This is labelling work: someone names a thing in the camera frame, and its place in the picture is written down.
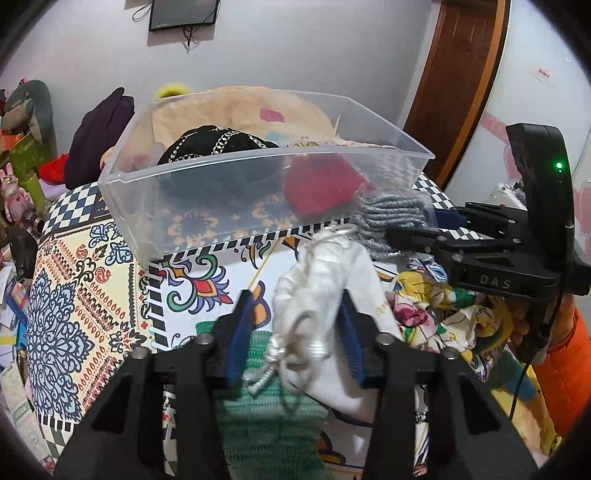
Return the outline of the orange sleeve forearm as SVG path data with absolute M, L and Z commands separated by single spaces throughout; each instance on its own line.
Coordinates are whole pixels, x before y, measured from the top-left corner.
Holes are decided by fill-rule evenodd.
M 571 318 L 569 334 L 550 346 L 544 363 L 534 367 L 555 431 L 562 437 L 590 404 L 590 336 L 577 308 Z

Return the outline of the right hand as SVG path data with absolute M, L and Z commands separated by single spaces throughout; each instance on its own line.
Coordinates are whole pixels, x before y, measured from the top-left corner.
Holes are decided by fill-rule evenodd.
M 537 355 L 528 345 L 521 347 L 521 344 L 524 339 L 530 342 L 539 330 L 548 336 L 546 344 L 549 347 L 558 345 L 570 335 L 574 327 L 575 298 L 567 293 L 562 296 L 559 307 L 556 307 L 556 302 L 557 297 L 550 303 L 515 297 L 506 300 L 513 318 L 510 348 L 521 362 L 531 361 Z

